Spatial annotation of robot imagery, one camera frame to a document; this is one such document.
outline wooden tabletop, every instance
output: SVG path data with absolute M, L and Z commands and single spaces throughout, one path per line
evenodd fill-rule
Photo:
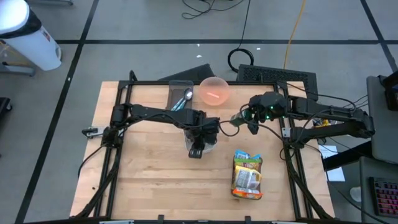
M 301 82 L 292 84 L 303 88 Z M 117 87 L 117 82 L 102 83 L 93 126 L 109 125 Z M 265 85 L 230 87 L 231 96 L 226 103 L 208 106 L 198 97 L 196 86 L 192 108 L 224 121 L 253 95 L 273 91 L 272 86 Z M 136 85 L 132 88 L 131 103 L 165 108 L 168 92 L 167 85 Z M 292 87 L 289 94 L 305 97 L 304 92 Z M 302 126 L 304 122 L 296 121 L 296 125 Z M 278 120 L 266 121 L 265 125 L 280 133 Z M 236 131 L 228 123 L 223 124 L 223 129 L 227 133 Z M 220 133 L 217 138 L 213 151 L 201 159 L 190 159 L 181 129 L 150 121 L 131 126 L 124 137 L 112 219 L 156 220 L 158 215 L 165 215 L 166 220 L 244 220 L 244 216 L 250 215 L 252 220 L 295 220 L 286 164 L 279 158 L 281 140 L 264 128 L 252 135 L 245 125 L 235 137 Z M 100 141 L 100 138 L 88 140 L 85 157 L 99 147 Z M 315 140 L 309 144 L 318 147 Z M 231 195 L 232 161 L 237 149 L 261 154 L 264 160 L 261 169 L 264 195 L 258 201 Z M 80 212 L 98 188 L 104 152 L 99 152 L 82 168 L 71 215 Z M 309 190 L 326 212 L 334 216 L 319 152 L 307 146 L 302 149 L 302 160 Z M 297 192 L 301 216 L 305 217 L 299 188 Z M 107 199 L 106 192 L 102 215 Z

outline black keyboard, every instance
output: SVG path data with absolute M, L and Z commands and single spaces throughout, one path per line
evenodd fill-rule
M 398 180 L 370 177 L 374 213 L 398 218 Z

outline gray floor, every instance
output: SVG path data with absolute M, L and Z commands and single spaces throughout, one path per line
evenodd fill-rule
M 190 11 L 180 0 L 99 0 L 87 39 L 239 39 L 247 2 L 230 11 L 212 11 L 194 20 L 185 20 L 181 13 Z M 398 2 L 367 2 L 384 38 L 397 40 Z M 76 0 L 72 7 L 43 3 L 31 6 L 55 39 L 78 40 L 92 3 L 93 0 Z M 215 7 L 225 8 L 230 4 L 219 0 Z M 289 39 L 300 4 L 295 0 L 252 0 L 245 39 Z M 359 0 L 308 0 L 295 39 L 377 40 L 377 37 Z M 61 47 L 63 64 L 56 70 L 38 71 L 33 78 L 0 74 L 0 96 L 10 97 L 14 105 L 12 113 L 2 122 L 0 132 L 0 179 L 6 180 L 0 182 L 1 224 L 13 223 L 16 219 L 77 45 Z M 130 69 L 139 80 L 156 80 L 204 63 L 209 63 L 219 77 L 234 80 L 236 74 L 230 71 L 226 56 L 236 47 L 236 44 L 197 43 L 84 45 L 25 222 L 68 217 L 77 168 L 86 146 L 80 131 L 91 124 L 102 81 L 126 79 Z M 398 58 L 398 45 L 388 47 Z M 283 66 L 284 44 L 244 44 L 243 48 L 253 53 L 255 65 Z M 236 54 L 233 64 L 239 63 L 249 63 L 249 60 L 245 55 Z M 392 73 L 379 44 L 294 44 L 287 68 L 315 72 L 320 93 L 351 100 L 366 94 L 367 76 Z M 327 98 L 320 98 L 320 102 L 344 105 Z M 348 136 L 336 140 L 349 147 L 365 141 Z M 332 184 L 347 194 L 351 187 L 359 185 L 359 168 L 351 164 L 343 170 L 346 182 Z M 331 195 L 337 217 L 360 221 L 360 212 L 333 189 Z

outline metal spoon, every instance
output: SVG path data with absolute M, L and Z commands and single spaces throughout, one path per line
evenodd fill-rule
M 185 90 L 184 100 L 182 101 L 182 103 L 181 103 L 181 104 L 177 107 L 177 109 L 175 109 L 175 110 L 177 111 L 177 110 L 180 110 L 180 109 L 184 108 L 185 103 L 186 103 L 188 100 L 191 100 L 191 99 L 192 99 L 192 96 L 193 96 L 192 88 L 187 88 L 187 89 Z

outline white bin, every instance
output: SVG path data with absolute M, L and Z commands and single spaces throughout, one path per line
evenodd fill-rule
M 0 39 L 44 71 L 61 65 L 61 48 L 24 0 L 0 0 Z

